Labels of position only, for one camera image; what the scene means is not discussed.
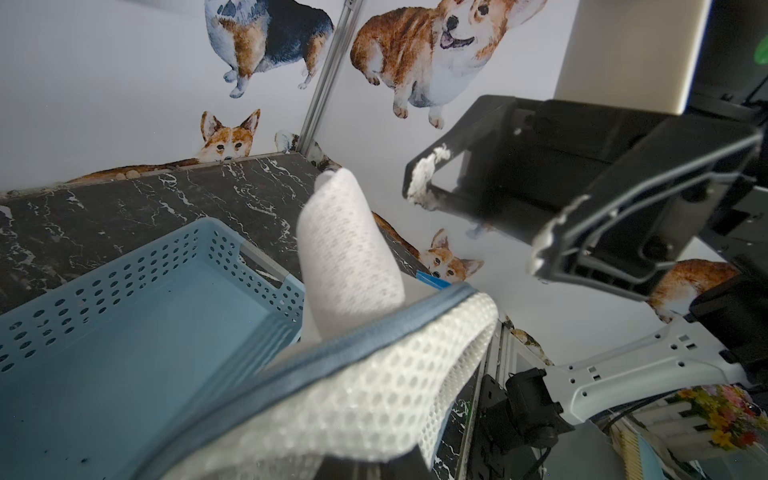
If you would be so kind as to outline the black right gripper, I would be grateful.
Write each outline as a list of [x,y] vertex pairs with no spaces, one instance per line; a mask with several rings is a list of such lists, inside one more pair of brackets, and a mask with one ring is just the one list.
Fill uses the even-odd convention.
[[539,279],[645,300],[693,238],[764,271],[762,144],[733,120],[483,95],[402,195],[529,242]]

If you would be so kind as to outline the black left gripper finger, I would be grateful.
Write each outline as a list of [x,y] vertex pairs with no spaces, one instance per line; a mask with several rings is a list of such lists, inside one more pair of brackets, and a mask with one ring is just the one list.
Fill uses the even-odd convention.
[[430,480],[431,469],[421,450],[415,446],[408,453],[383,462],[325,457],[314,480]]

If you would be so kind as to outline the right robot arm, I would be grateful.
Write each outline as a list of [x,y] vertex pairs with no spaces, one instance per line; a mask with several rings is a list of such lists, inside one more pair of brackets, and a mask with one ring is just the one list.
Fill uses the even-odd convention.
[[529,273],[660,308],[699,238],[734,266],[651,336],[513,375],[480,421],[493,440],[551,446],[610,407],[767,380],[767,86],[727,96],[727,54],[757,62],[763,1],[583,1],[553,99],[480,97],[411,160],[412,204],[486,222],[532,248]]

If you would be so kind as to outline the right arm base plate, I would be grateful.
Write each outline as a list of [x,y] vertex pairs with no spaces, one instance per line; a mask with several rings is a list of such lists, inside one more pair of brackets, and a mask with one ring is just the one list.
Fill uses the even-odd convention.
[[479,387],[466,479],[523,479],[537,460],[512,424],[506,391],[484,375]]

